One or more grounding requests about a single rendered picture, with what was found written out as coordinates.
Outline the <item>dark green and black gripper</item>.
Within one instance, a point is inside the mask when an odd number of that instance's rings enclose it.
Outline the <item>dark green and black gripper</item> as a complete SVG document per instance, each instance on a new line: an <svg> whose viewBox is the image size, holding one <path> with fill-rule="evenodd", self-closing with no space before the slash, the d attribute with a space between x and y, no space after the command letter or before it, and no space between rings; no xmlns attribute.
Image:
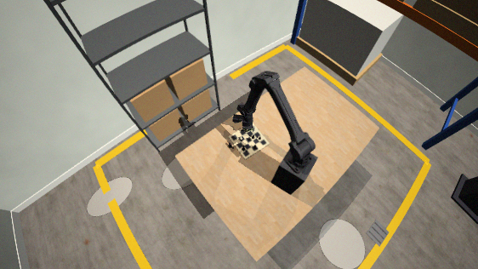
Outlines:
<svg viewBox="0 0 478 269"><path fill-rule="evenodd" d="M250 122L247 122L247 123L248 123L248 125L247 125L247 126L242 126L242 129L244 129L244 130L246 130L246 131L248 132L249 130L252 130L252 127L253 127L253 119L252 119L252 122L250 121ZM247 130L247 129L248 129L248 130Z"/></svg>

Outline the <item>chessboard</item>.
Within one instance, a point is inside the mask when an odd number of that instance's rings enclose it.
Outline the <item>chessboard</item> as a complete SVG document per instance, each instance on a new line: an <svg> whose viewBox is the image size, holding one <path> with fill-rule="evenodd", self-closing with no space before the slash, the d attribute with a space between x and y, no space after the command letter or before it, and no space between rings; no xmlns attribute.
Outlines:
<svg viewBox="0 0 478 269"><path fill-rule="evenodd" d="M253 124L253 127L254 126L255 125ZM253 132L253 127L252 130L249 130L248 132L244 129L240 129L234 134L228 136L232 143L235 145L236 149L242 154L244 159L251 157L254 153L258 152L259 150L270 144L257 128L255 128L256 131ZM253 135L254 139L252 139ZM261 140L259 140L260 136ZM241 137L242 140L240 140ZM248 141L248 138L250 138L250 141ZM253 149L254 145L256 145L256 149ZM245 151L242 150L242 146L245 146Z"/></svg>

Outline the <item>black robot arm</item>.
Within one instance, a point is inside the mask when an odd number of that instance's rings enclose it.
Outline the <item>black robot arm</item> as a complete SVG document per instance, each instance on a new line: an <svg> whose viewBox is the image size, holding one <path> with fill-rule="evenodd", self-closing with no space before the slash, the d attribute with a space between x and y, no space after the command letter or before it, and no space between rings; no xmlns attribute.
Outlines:
<svg viewBox="0 0 478 269"><path fill-rule="evenodd" d="M252 77L252 80L248 85L251 89L248 100L245 105L243 103L238 105L237 110L241 113L241 115L234 114L233 122L239 123L242 121L242 126L247 126L247 122L252 121L253 113L256 111L256 105L259 101L259 98L264 89L266 89L273 99L290 135L291 142L288 144L290 146L292 157L287 160L287 164L297 174L312 161L310 153L314 151L316 144L310 138L309 134L300 128L298 120L295 117L293 110L282 90L279 77L280 76L277 72L269 71L262 72L259 75ZM305 154L308 154L308 156L305 156ZM306 160L304 156L306 157Z"/></svg>

